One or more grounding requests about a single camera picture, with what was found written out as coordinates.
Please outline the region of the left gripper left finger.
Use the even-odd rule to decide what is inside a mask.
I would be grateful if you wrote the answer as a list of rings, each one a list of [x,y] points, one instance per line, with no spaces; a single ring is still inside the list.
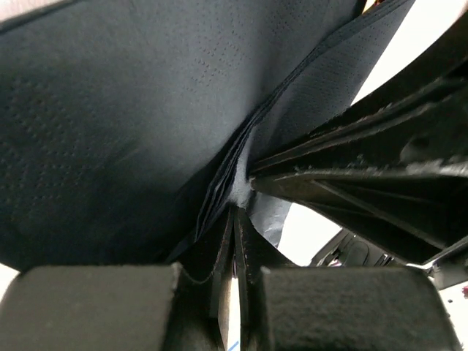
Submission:
[[[171,265],[43,266],[1,302],[3,350],[224,350],[233,209]]]

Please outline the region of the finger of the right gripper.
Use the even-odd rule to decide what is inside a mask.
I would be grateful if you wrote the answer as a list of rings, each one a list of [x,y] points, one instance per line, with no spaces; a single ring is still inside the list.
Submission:
[[[455,177],[256,177],[253,188],[322,214],[400,260],[427,263],[467,239],[467,181]]]
[[[467,174],[467,17],[383,86],[256,176]]]

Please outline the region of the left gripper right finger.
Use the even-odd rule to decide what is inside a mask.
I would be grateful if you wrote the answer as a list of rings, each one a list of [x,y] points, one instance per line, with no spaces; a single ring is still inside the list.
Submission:
[[[411,267],[306,268],[233,221],[242,350],[459,350],[434,285]]]

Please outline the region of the dark navy paper napkin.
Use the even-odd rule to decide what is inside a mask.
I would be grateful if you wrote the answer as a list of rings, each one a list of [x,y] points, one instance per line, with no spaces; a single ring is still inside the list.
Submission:
[[[410,8],[68,1],[1,25],[1,262],[155,263],[347,109]]]

